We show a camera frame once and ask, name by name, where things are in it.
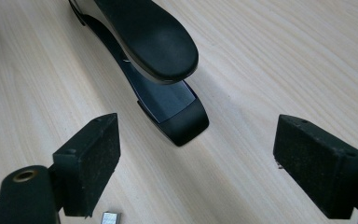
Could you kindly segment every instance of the light wood grain surface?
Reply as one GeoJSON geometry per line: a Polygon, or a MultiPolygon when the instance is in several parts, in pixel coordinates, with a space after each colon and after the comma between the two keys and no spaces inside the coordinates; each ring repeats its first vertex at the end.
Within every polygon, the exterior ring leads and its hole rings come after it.
{"type": "Polygon", "coordinates": [[[93,118],[118,113],[122,156],[92,218],[122,223],[357,223],[329,220],[272,156],[280,114],[358,148],[358,0],[156,0],[199,52],[187,79],[210,127],[175,147],[67,1],[0,0],[0,183],[93,118]]]}

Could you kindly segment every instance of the stapler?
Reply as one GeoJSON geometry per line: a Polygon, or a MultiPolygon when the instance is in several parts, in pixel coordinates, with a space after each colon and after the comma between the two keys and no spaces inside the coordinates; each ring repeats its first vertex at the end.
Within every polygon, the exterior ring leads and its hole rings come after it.
{"type": "Polygon", "coordinates": [[[209,125],[184,82],[197,69],[197,47],[182,24],[151,0],[69,0],[80,23],[105,44],[138,104],[177,146],[209,125]]]}

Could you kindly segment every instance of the small metal object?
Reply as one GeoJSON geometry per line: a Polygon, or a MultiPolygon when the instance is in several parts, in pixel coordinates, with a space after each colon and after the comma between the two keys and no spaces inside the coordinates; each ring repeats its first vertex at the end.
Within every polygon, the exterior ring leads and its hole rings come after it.
{"type": "Polygon", "coordinates": [[[119,224],[121,218],[121,213],[109,213],[104,212],[103,213],[103,220],[101,221],[101,224],[119,224]]]}
{"type": "Polygon", "coordinates": [[[15,175],[13,177],[13,181],[20,183],[20,182],[25,182],[28,181],[32,178],[34,178],[37,175],[37,171],[36,170],[25,170],[17,175],[15,175]]]}

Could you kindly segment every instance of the black stapler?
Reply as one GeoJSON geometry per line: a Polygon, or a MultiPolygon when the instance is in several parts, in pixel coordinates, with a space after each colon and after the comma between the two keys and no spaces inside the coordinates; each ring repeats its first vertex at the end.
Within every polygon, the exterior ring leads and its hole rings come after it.
{"type": "Polygon", "coordinates": [[[209,125],[205,109],[184,82],[197,68],[192,38],[151,0],[69,0],[72,10],[106,45],[130,82],[138,104],[177,146],[209,125]]]}

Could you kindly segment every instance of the black plastic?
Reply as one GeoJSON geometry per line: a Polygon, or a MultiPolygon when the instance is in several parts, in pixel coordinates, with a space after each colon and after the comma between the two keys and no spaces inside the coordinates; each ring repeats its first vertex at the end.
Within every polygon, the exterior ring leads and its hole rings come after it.
{"type": "Polygon", "coordinates": [[[209,120],[200,99],[184,82],[159,85],[145,78],[130,63],[115,37],[98,20],[82,15],[70,2],[75,14],[102,40],[130,82],[146,115],[177,146],[202,133],[209,120]]]}
{"type": "Polygon", "coordinates": [[[273,154],[327,217],[351,217],[358,196],[358,149],[309,121],[280,115],[273,154]]]}
{"type": "Polygon", "coordinates": [[[25,167],[3,180],[0,224],[7,223],[60,223],[46,167],[25,167]]]}
{"type": "Polygon", "coordinates": [[[190,76],[199,54],[183,25],[150,0],[95,0],[114,35],[143,75],[160,84],[190,76]]]}
{"type": "Polygon", "coordinates": [[[90,121],[53,154],[67,216],[91,216],[120,157],[117,114],[90,121]]]}

